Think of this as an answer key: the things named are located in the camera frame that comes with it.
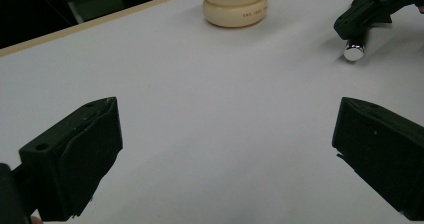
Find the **white table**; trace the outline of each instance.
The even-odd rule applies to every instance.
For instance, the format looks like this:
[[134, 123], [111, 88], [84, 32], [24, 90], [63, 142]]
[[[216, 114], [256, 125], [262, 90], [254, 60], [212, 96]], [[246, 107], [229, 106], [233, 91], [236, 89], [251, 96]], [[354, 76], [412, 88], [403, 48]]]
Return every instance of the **white table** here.
[[350, 64], [332, 27], [351, 1], [269, 0], [259, 24], [222, 29], [202, 0], [169, 0], [3, 50], [0, 161], [116, 96], [124, 149], [68, 223], [409, 223], [331, 139], [343, 96], [424, 124], [424, 19], [402, 9]]

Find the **white tabletop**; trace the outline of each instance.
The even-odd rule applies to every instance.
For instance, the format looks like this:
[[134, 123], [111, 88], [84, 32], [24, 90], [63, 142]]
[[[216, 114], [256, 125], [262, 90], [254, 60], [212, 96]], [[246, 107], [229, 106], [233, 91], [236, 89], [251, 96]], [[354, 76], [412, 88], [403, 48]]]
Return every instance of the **white tabletop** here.
[[352, 0], [269, 0], [257, 25], [172, 0], [0, 58], [0, 161], [79, 106], [118, 98], [124, 149], [72, 224], [409, 223], [340, 158], [344, 96], [424, 124], [424, 17], [342, 57]]

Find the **screw hole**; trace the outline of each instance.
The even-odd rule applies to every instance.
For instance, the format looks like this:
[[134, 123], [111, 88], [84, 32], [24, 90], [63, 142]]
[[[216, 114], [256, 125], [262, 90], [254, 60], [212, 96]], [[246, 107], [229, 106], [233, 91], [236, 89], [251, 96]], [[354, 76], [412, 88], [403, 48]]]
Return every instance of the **screw hole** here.
[[47, 144], [47, 143], [41, 143], [41, 144], [38, 144], [38, 145], [35, 147], [35, 150], [37, 150], [37, 151], [42, 151], [42, 150], [47, 149], [48, 147], [49, 147], [49, 144]]

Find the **white container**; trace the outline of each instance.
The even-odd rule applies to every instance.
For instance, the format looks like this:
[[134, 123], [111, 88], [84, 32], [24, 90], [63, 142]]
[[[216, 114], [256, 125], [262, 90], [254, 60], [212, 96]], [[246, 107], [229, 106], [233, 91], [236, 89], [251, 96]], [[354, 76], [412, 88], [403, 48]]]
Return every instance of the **white container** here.
[[243, 27], [259, 22], [268, 10], [268, 0], [204, 0], [203, 14], [222, 27]]

